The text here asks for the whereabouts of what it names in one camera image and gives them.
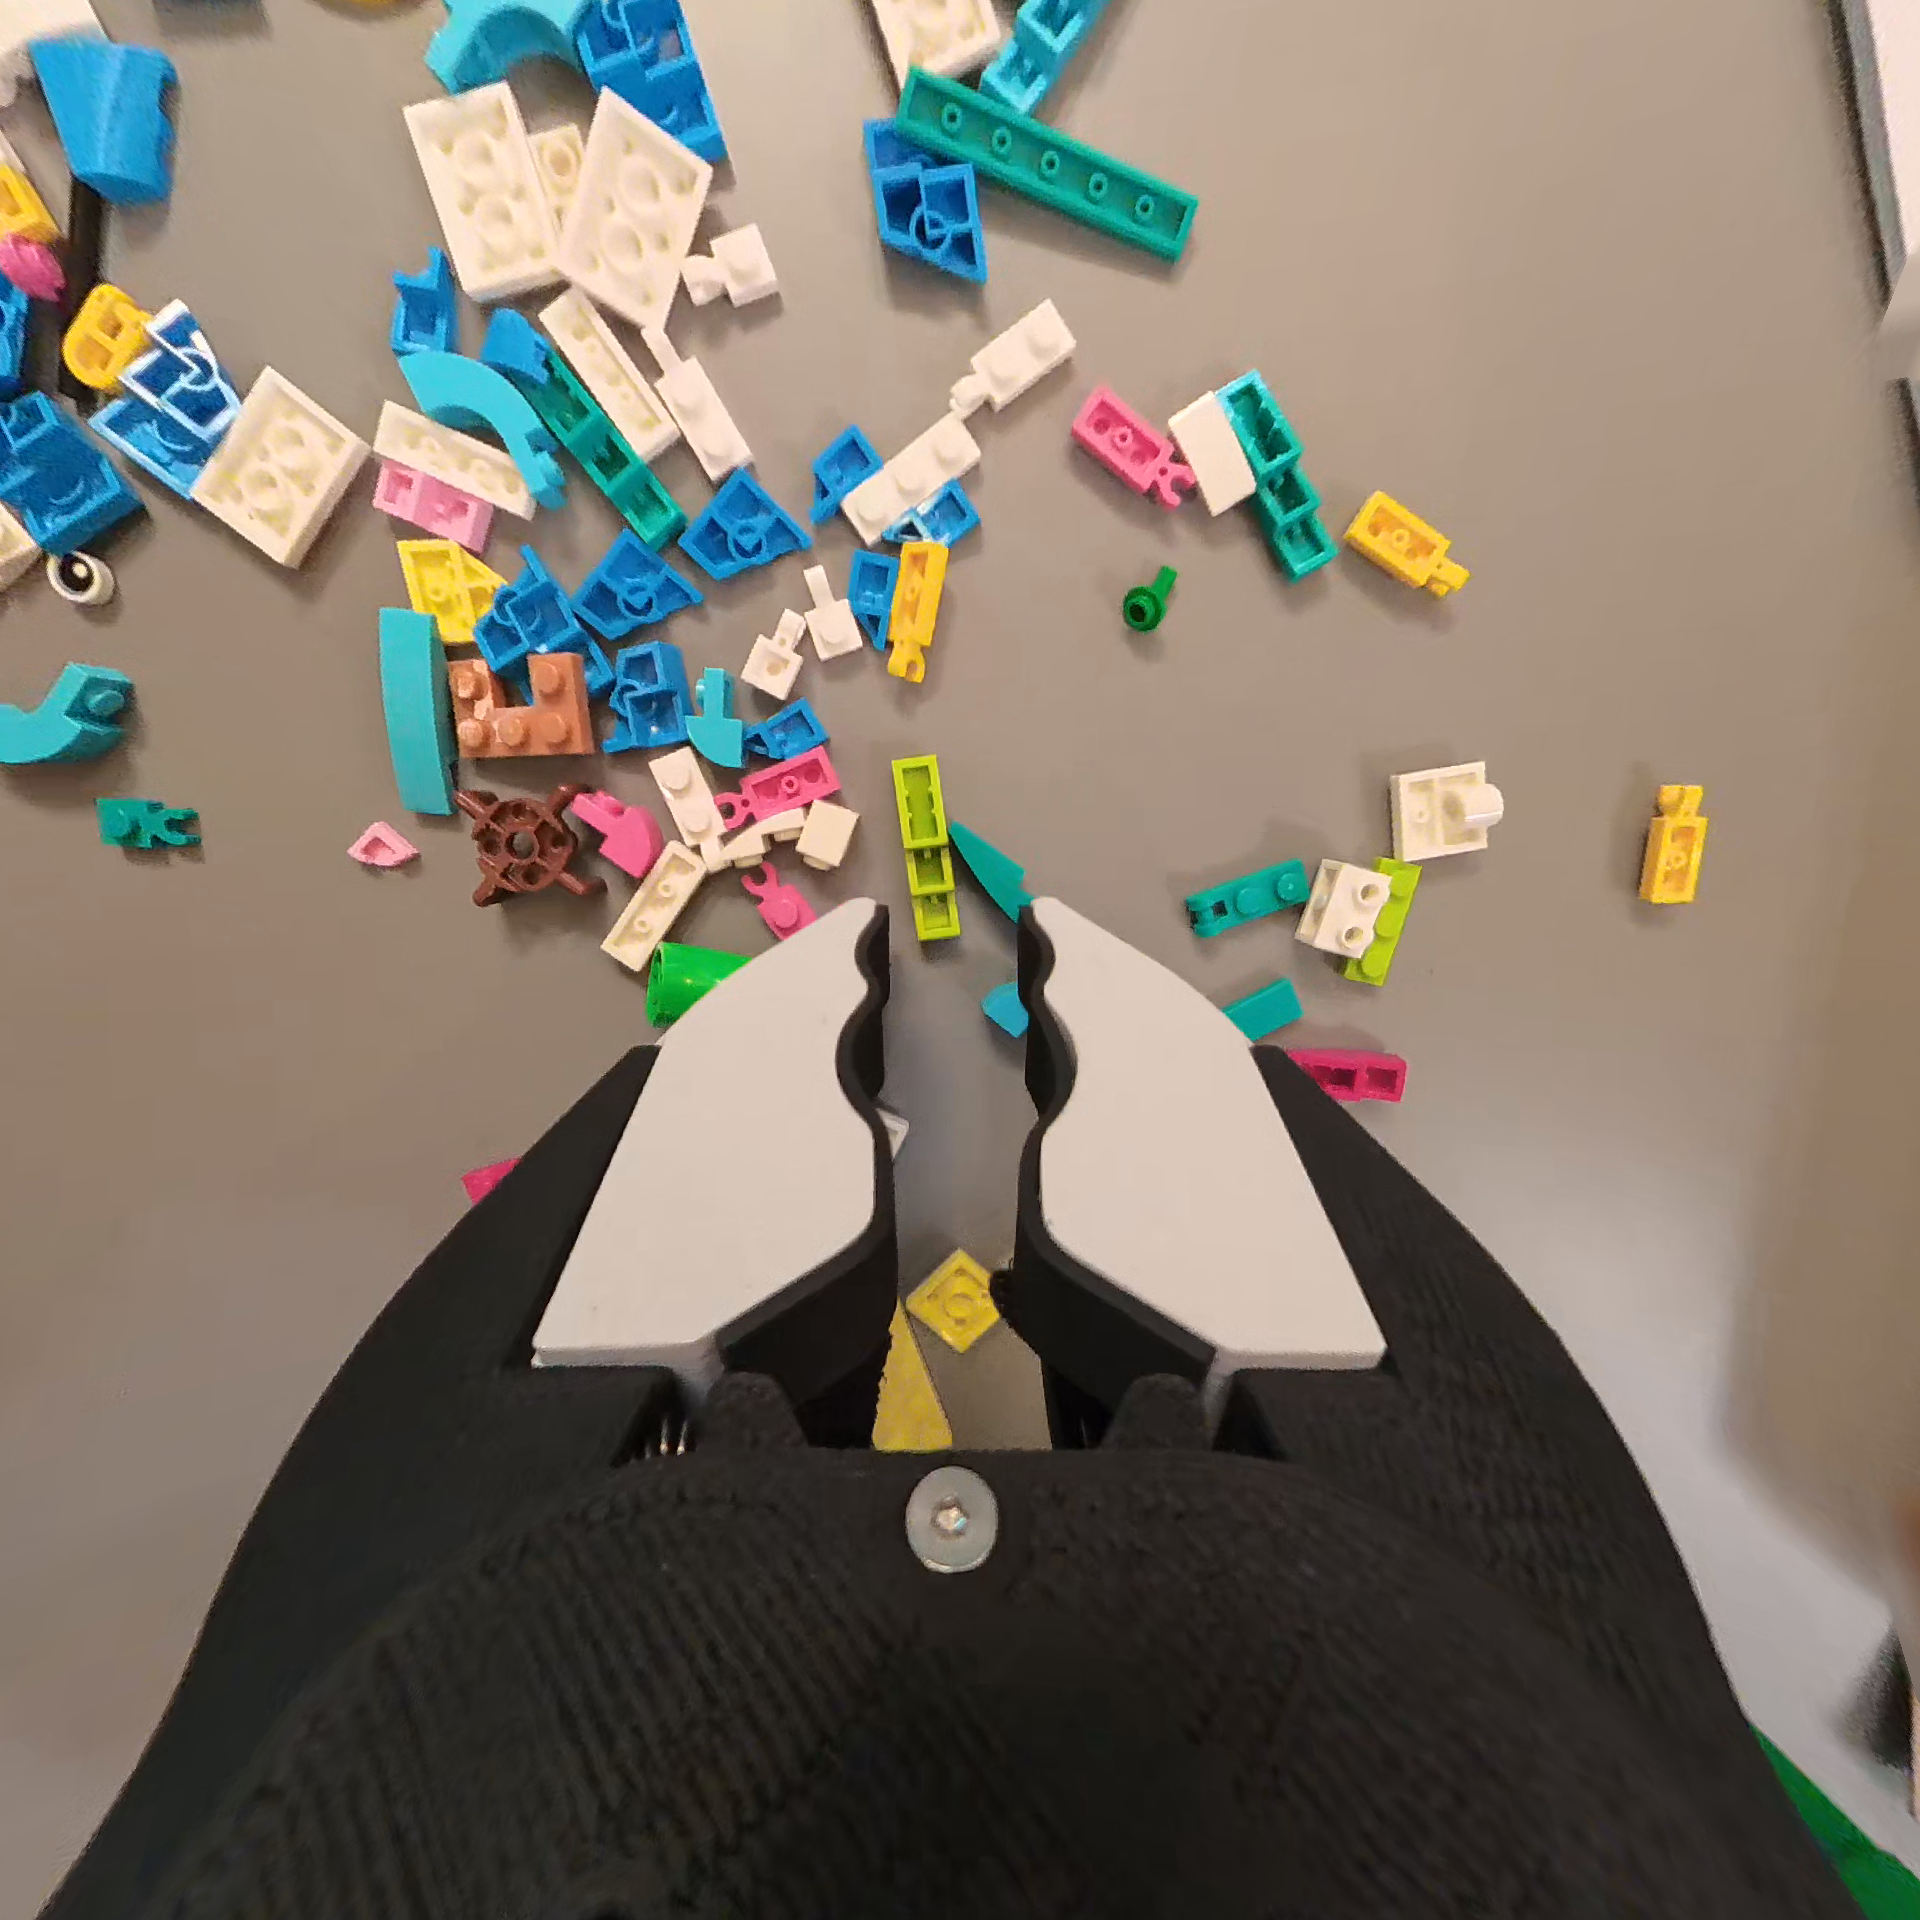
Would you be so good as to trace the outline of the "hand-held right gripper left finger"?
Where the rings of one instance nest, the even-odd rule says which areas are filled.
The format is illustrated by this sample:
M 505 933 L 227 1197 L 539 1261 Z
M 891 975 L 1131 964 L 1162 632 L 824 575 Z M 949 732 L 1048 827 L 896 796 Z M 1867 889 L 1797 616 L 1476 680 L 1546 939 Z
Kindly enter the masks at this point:
M 666 1033 L 536 1330 L 538 1367 L 841 1378 L 882 1346 L 888 992 L 889 913 L 857 896 Z

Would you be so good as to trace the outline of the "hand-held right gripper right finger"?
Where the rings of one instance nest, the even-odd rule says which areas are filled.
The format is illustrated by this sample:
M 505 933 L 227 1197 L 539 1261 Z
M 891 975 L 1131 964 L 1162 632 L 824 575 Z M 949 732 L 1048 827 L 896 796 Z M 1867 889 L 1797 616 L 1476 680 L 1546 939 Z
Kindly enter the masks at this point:
M 1018 929 L 1016 1327 L 1068 1378 L 1372 1371 L 1385 1336 L 1226 1012 L 1060 899 Z

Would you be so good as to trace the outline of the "lime green lego plate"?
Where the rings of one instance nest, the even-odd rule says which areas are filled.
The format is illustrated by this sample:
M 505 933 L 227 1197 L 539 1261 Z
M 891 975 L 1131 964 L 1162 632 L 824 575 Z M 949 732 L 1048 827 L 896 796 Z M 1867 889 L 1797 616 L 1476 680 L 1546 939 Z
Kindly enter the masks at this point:
M 934 754 L 891 761 L 909 913 L 922 945 L 963 931 L 954 883 L 954 843 Z

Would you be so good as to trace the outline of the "yellow square lego tile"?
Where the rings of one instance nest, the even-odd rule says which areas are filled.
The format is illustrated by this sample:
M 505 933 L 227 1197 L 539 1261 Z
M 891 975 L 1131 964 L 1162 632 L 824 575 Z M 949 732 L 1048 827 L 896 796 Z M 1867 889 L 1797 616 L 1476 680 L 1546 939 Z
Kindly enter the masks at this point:
M 954 1353 L 970 1353 L 1002 1324 L 992 1272 L 955 1248 L 905 1298 L 904 1311 Z

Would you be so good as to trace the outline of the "yellow lego wedge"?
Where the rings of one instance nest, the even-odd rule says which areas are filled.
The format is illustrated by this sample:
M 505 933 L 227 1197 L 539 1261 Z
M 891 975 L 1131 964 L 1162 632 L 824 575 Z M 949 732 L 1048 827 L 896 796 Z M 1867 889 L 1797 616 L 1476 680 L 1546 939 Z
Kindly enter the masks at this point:
M 870 1447 L 881 1455 L 912 1456 L 954 1452 L 950 1420 L 901 1304 L 896 1304 L 889 1327 Z

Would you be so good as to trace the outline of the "pile of loose lego pieces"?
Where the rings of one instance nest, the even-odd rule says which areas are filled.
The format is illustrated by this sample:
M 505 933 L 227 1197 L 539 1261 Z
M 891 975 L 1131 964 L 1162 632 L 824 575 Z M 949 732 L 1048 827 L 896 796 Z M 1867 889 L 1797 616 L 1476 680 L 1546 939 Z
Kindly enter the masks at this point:
M 602 943 L 636 880 L 470 904 L 456 789 L 610 787 L 672 841 L 629 721 L 550 745 L 548 684 L 638 649 L 747 729 L 802 697 L 857 812 L 774 880 L 891 905 L 905 1210 L 1009 1210 L 1013 1042 L 973 1003 L 1005 916 L 955 877 L 922 945 L 894 760 L 1043 895 L 1222 999 L 1405 1051 L 1382 1130 L 1465 1194 L 1661 1212 L 1689 1187 L 1693 933 L 1632 905 L 1640 447 L 1602 315 L 1667 215 L 1667 5 L 1120 5 L 1043 147 L 1140 249 L 992 180 L 901 184 L 874 5 L 685 5 L 726 147 L 577 51 L 473 88 L 419 51 L 467 5 L 194 7 L 166 32 L 166 202 L 109 210 L 156 322 L 166 465 L 105 540 L 108 608 L 4 608 L 4 701 L 62 665 L 134 691 L 99 760 L 4 771 L 4 1269 L 288 1217 L 446 1212 L 643 1037 Z M 227 466 L 203 474 L 201 433 Z M 853 602 L 960 465 L 924 680 L 801 619 Z

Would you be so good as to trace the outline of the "white instruction booklet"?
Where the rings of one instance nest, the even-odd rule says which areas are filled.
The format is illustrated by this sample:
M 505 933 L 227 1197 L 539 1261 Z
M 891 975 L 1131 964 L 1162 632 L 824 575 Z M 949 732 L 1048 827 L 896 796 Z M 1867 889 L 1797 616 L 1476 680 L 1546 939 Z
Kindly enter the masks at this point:
M 1918 387 L 1918 5 L 1837 2 L 1888 303 L 1880 363 Z

